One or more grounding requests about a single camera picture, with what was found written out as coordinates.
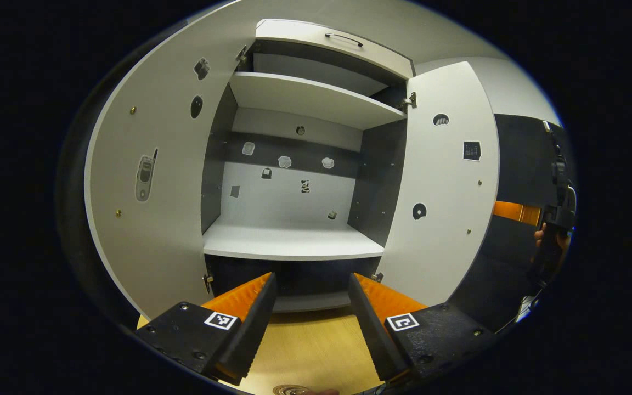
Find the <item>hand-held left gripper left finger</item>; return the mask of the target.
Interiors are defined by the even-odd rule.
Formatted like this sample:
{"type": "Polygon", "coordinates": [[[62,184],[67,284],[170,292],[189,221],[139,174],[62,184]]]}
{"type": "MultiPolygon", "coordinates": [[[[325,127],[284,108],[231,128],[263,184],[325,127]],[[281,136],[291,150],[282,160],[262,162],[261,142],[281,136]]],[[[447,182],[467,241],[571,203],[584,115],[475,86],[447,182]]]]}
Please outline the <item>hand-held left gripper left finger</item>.
{"type": "Polygon", "coordinates": [[[135,336],[185,369],[237,386],[248,376],[270,322],[276,279],[265,273],[201,305],[176,303],[135,336]]]}

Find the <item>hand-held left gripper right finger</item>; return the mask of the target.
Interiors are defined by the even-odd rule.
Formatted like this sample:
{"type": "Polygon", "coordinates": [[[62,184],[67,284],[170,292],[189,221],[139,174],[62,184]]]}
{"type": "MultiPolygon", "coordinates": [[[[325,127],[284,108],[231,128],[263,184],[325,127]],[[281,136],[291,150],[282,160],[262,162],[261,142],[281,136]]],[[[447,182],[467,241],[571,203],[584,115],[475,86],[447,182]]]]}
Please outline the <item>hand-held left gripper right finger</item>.
{"type": "Polygon", "coordinates": [[[351,273],[348,295],[379,380],[434,380],[484,352],[496,335],[450,303],[426,307],[351,273]]]}

